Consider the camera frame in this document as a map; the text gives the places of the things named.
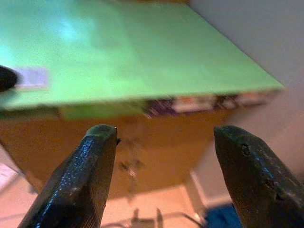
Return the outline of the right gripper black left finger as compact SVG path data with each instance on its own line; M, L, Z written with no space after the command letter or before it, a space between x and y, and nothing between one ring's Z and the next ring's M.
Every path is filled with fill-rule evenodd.
M100 228L110 189L117 128L90 128L52 173L18 228Z

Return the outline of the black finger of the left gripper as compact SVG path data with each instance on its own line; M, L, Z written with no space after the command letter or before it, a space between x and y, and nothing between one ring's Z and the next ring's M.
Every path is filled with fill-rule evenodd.
M10 68L0 66L0 92L15 87L18 82L18 74Z

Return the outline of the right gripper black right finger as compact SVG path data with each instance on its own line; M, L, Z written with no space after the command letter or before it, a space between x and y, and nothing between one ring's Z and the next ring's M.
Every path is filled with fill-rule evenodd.
M304 185L259 137L214 128L225 185L243 228L304 228Z

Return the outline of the white paper label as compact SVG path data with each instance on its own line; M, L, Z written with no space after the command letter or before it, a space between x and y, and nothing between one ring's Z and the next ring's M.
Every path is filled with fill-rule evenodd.
M20 67L16 87L23 90L46 89L50 86L49 71L44 67Z

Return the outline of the blue object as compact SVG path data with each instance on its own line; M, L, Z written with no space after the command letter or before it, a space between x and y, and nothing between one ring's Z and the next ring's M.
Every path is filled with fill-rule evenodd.
M205 221L202 228L243 228L232 204L208 209Z

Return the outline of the metal key bunch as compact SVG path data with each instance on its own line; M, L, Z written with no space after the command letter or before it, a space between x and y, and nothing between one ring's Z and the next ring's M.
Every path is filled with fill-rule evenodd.
M132 138L125 142L127 158L119 163L119 169L125 172L130 179L128 192L134 194L138 185L138 173L144 163L140 160L139 153L143 150L139 138Z

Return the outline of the white baseboard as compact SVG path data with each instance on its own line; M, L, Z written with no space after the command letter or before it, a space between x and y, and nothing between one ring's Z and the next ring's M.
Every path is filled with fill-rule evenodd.
M195 211L226 205L232 202L230 195L227 193L217 197L208 197L203 187L200 185L199 179L194 171L190 172L184 185Z

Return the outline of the green wall board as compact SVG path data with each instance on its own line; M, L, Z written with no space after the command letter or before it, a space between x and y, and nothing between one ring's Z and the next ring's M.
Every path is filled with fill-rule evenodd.
M102 103L284 87L188 5L0 0L0 66L44 67L46 89L0 93L0 120Z

